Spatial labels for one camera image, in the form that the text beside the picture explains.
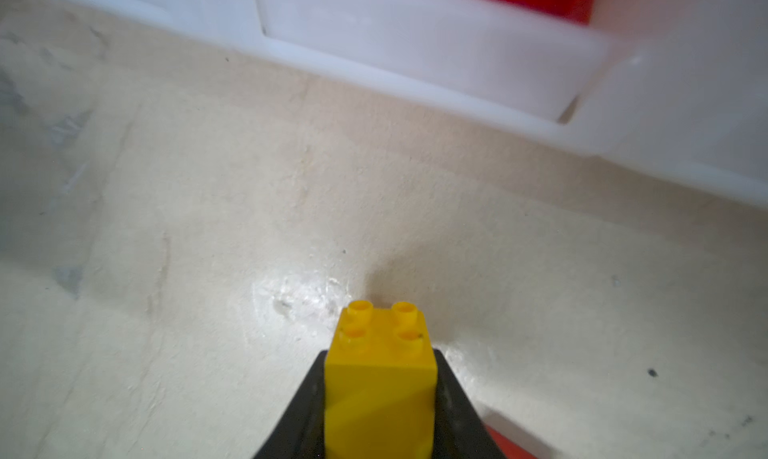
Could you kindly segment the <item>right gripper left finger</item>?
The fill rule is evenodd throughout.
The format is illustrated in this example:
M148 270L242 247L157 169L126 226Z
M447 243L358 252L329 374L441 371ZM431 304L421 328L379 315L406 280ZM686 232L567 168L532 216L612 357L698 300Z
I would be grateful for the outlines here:
M253 459L325 458L324 366L322 350L299 385L283 415Z

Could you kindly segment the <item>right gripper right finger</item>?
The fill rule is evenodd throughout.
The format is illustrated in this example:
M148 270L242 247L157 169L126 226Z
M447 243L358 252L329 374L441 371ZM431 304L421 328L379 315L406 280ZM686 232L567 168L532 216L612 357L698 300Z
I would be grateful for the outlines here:
M434 349L437 363L435 426L432 458L503 459L477 411L449 366Z

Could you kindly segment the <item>yellow brick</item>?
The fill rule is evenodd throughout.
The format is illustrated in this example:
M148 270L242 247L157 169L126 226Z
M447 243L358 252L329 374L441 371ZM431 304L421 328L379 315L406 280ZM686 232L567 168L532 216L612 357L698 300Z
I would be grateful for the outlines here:
M324 364L326 457L431 457L437 377L417 306L350 303Z

